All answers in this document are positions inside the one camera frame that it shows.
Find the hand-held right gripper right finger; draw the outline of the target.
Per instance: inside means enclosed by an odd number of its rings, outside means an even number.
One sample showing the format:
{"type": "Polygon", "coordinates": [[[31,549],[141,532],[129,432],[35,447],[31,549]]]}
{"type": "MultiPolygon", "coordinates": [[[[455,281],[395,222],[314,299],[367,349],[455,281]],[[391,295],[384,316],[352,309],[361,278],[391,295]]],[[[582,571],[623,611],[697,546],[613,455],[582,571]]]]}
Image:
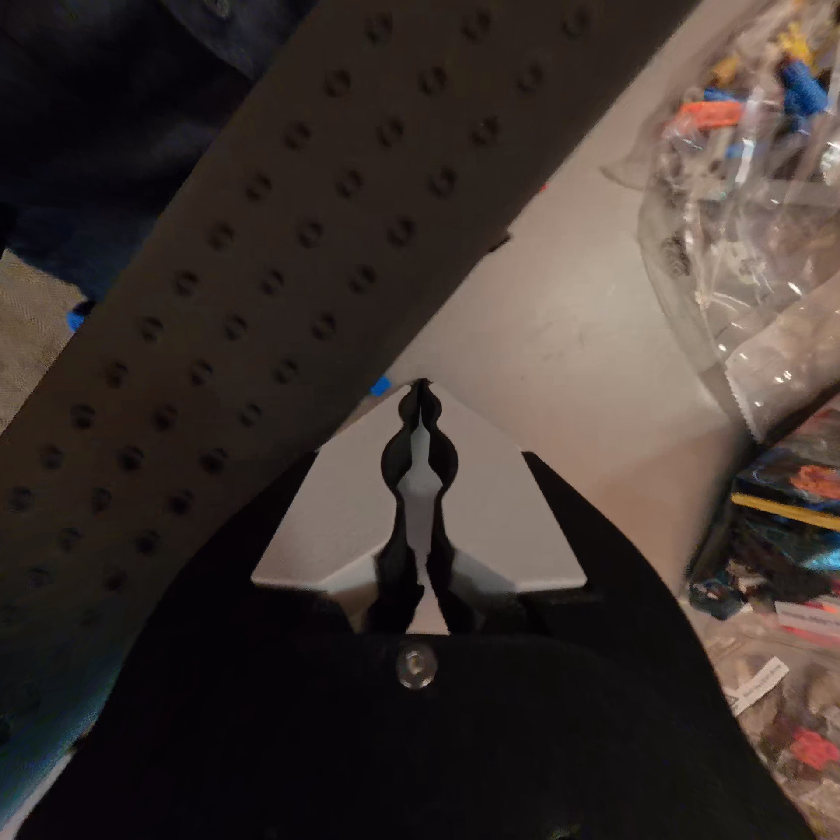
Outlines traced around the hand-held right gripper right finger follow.
{"type": "Polygon", "coordinates": [[[529,628],[529,600],[586,588],[586,574],[507,434],[423,382],[427,462],[440,481],[426,568],[450,634],[529,628]]]}

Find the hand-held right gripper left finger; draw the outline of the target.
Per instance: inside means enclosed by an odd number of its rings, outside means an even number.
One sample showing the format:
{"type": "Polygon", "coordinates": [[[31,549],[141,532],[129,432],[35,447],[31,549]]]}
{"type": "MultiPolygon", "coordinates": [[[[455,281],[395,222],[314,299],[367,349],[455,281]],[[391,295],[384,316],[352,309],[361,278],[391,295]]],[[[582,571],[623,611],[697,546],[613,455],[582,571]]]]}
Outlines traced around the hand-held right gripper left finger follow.
{"type": "Polygon", "coordinates": [[[252,582],[317,595],[368,632],[405,632],[422,600],[400,484],[422,385],[405,386],[318,451],[252,582]]]}

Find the black perforated table edge pad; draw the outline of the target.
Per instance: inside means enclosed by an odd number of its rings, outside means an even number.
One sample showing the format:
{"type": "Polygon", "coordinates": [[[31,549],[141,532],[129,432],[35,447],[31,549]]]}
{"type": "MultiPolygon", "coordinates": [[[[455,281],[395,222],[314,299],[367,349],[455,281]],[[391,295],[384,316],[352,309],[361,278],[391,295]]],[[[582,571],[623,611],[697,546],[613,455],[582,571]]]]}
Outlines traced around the black perforated table edge pad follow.
{"type": "Polygon", "coordinates": [[[2,435],[2,788],[695,2],[324,2],[2,435]]]}

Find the person's navy jacket torso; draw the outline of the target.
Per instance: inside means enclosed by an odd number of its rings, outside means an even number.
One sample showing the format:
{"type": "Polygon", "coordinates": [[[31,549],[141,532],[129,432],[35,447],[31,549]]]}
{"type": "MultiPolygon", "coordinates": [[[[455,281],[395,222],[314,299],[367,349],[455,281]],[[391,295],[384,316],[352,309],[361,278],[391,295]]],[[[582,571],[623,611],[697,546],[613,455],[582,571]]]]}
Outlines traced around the person's navy jacket torso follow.
{"type": "Polygon", "coordinates": [[[2,251],[104,299],[315,6],[1,2],[2,251]]]}

